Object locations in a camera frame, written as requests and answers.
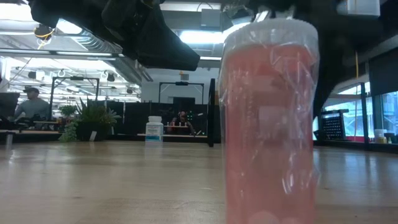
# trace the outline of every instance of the plastic wrap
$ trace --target plastic wrap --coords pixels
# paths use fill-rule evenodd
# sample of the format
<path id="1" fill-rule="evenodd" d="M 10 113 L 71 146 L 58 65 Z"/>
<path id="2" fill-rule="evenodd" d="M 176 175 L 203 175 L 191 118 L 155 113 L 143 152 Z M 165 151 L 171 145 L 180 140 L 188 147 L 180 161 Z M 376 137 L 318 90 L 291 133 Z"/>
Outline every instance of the plastic wrap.
<path id="1" fill-rule="evenodd" d="M 311 224 L 318 34 L 271 19 L 225 42 L 219 78 L 227 224 Z"/>

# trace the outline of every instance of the potted plant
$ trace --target potted plant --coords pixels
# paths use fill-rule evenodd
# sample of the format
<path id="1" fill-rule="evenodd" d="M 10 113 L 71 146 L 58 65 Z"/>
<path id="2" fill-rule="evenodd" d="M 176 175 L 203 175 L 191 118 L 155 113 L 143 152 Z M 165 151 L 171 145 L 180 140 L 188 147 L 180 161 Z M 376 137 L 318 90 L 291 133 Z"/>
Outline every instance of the potted plant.
<path id="1" fill-rule="evenodd" d="M 87 105 L 81 101 L 78 106 L 79 117 L 66 126 L 61 141 L 102 141 L 106 138 L 116 119 L 121 118 L 113 110 L 106 110 L 105 106 L 95 101 L 88 101 Z"/>
<path id="2" fill-rule="evenodd" d="M 71 115 L 73 115 L 76 112 L 76 106 L 72 105 L 66 105 L 66 106 L 61 106 L 60 111 L 61 114 L 66 116 L 67 118 L 70 118 Z"/>

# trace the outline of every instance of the pipe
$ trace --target pipe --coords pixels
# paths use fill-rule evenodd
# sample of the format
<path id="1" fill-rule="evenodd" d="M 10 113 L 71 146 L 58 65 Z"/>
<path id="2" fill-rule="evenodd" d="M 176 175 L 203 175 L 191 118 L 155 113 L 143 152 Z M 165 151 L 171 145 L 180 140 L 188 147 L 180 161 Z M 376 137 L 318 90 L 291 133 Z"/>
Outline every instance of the pipe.
<path id="1" fill-rule="evenodd" d="M 120 49 L 119 47 L 109 44 L 107 42 L 103 42 L 102 40 L 99 40 L 97 37 L 93 36 L 87 31 L 82 32 L 81 37 L 76 37 L 74 39 L 89 51 L 112 53 L 122 52 L 122 49 Z M 128 82 L 140 83 L 142 81 L 142 77 L 144 77 L 148 82 L 153 82 L 153 79 L 150 76 L 146 77 L 145 75 L 140 74 L 134 68 L 132 60 L 129 58 L 116 58 L 116 60 L 108 61 L 106 63 L 121 71 L 121 75 Z"/>

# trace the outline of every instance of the table surface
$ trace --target table surface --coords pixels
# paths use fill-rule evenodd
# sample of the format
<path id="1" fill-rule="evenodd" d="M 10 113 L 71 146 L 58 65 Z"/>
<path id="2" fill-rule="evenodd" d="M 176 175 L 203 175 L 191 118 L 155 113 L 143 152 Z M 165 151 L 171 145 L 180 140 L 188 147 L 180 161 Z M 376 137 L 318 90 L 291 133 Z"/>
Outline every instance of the table surface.
<path id="1" fill-rule="evenodd" d="M 188 126 L 164 126 L 165 128 L 189 128 Z"/>
<path id="2" fill-rule="evenodd" d="M 0 133 L 13 132 L 16 134 L 59 134 L 58 131 L 36 131 L 36 130 L 22 130 L 20 133 L 19 130 L 0 130 Z"/>
<path id="3" fill-rule="evenodd" d="M 50 142 L 14 144 L 9 153 L 1 147 L 0 223 L 224 223 L 220 145 Z M 316 147 L 314 163 L 316 224 L 398 222 L 398 156 Z"/>
<path id="4" fill-rule="evenodd" d="M 33 123 L 36 123 L 36 124 L 60 124 L 57 121 L 33 121 Z"/>
<path id="5" fill-rule="evenodd" d="M 138 136 L 146 136 L 146 134 L 137 134 Z M 179 134 L 164 134 L 163 137 L 180 137 L 180 138 L 207 138 L 207 136 L 203 135 L 179 135 Z"/>

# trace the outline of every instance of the person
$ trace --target person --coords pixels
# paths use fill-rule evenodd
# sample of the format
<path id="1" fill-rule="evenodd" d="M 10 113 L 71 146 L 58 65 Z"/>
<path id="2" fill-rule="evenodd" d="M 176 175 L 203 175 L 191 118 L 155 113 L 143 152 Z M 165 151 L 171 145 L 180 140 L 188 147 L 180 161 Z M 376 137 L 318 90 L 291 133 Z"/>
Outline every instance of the person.
<path id="1" fill-rule="evenodd" d="M 26 118 L 33 118 L 39 115 L 41 118 L 47 118 L 49 113 L 49 103 L 39 98 L 39 90 L 36 88 L 28 88 L 24 90 L 27 94 L 27 101 L 18 106 L 14 119 L 17 119 L 22 113 L 25 113 Z"/>
<path id="2" fill-rule="evenodd" d="M 185 126 L 185 123 L 187 124 L 188 128 L 172 128 L 168 127 L 167 132 L 172 133 L 172 134 L 192 134 L 195 135 L 195 130 L 191 124 L 187 120 L 187 113 L 185 111 L 181 111 L 178 113 L 178 118 L 173 118 L 172 122 L 170 122 L 169 126 L 179 126 L 181 123 L 181 126 Z"/>

